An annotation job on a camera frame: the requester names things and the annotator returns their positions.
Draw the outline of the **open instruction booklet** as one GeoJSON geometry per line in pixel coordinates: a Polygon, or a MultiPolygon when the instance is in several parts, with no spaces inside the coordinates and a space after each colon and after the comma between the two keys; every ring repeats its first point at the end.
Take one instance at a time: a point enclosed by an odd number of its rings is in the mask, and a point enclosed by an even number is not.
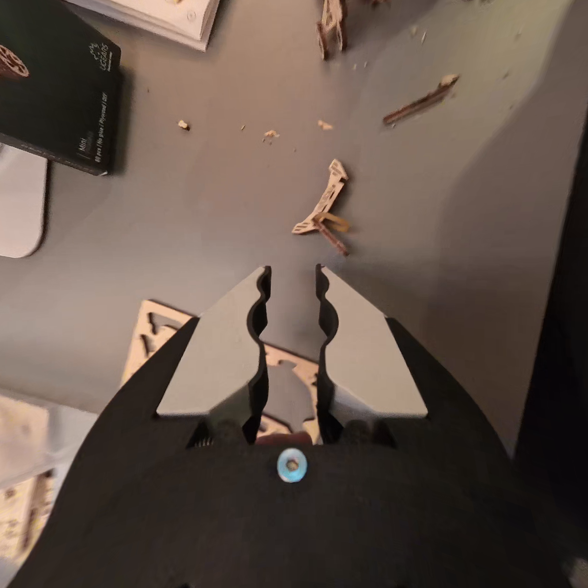
{"type": "Polygon", "coordinates": [[[70,4],[205,52],[220,1],[70,1],[70,4]]]}

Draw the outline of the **wooden strip part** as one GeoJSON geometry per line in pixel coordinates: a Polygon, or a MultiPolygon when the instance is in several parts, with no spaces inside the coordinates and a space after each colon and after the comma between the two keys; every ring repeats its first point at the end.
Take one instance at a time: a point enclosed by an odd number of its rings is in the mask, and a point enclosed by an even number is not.
{"type": "Polygon", "coordinates": [[[455,84],[457,84],[460,77],[460,74],[450,74],[444,76],[441,78],[439,84],[434,90],[428,92],[419,99],[416,99],[413,102],[410,102],[385,115],[382,119],[383,125],[394,125],[399,121],[402,121],[441,103],[454,88],[455,84]]]}

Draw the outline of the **cut out plywood parts sheet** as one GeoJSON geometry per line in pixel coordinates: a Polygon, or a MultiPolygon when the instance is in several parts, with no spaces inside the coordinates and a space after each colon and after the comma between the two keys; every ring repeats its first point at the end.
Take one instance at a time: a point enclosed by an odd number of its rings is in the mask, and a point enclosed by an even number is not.
{"type": "MultiPolygon", "coordinates": [[[[139,308],[138,319],[129,346],[121,386],[126,384],[134,373],[191,318],[192,315],[183,313],[172,307],[152,300],[143,300],[139,308]]],[[[319,370],[318,364],[268,343],[264,343],[263,345],[265,347],[268,367],[278,367],[285,363],[292,364],[292,373],[305,385],[307,394],[311,399],[313,415],[303,420],[302,427],[310,435],[315,445],[321,445],[322,438],[316,408],[318,400],[316,385],[319,370]]]]}

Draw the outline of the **white document stand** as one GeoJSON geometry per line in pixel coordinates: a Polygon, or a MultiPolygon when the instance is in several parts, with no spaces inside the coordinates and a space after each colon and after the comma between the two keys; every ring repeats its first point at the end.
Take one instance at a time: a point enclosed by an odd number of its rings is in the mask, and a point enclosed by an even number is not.
{"type": "Polygon", "coordinates": [[[48,161],[1,144],[1,257],[33,254],[45,232],[48,161]]]}

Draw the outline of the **black model kit box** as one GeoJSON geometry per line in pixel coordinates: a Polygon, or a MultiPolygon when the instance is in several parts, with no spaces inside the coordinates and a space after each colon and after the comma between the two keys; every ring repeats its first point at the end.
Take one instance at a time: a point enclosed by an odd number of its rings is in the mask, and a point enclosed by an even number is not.
{"type": "Polygon", "coordinates": [[[1,143],[107,175],[120,59],[117,44],[61,1],[1,1],[1,143]]]}

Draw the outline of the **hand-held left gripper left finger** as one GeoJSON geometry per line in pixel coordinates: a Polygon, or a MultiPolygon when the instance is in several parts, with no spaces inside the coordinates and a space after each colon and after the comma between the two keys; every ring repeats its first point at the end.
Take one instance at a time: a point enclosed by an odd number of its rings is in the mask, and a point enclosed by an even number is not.
{"type": "Polygon", "coordinates": [[[231,422],[255,443],[269,395],[260,335],[271,277],[271,267],[260,266],[198,318],[158,416],[200,417],[211,430],[231,422]]]}

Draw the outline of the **wooden chassis assembly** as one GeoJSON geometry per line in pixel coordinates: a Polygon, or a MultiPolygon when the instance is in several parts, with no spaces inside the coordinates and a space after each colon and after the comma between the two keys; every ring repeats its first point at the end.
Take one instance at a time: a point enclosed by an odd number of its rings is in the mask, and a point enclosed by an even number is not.
{"type": "Polygon", "coordinates": [[[337,46],[344,52],[348,45],[346,1],[324,1],[321,19],[316,23],[316,34],[322,61],[329,57],[328,39],[334,36],[337,46]]]}

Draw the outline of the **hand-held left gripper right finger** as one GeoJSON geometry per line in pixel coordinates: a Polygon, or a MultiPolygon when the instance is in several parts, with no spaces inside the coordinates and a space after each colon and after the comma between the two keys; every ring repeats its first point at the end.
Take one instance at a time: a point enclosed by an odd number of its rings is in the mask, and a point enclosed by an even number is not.
{"type": "Polygon", "coordinates": [[[336,443],[351,422],[368,430],[386,419],[424,419],[428,408],[388,317],[328,267],[315,268],[320,348],[319,431],[336,443]]]}

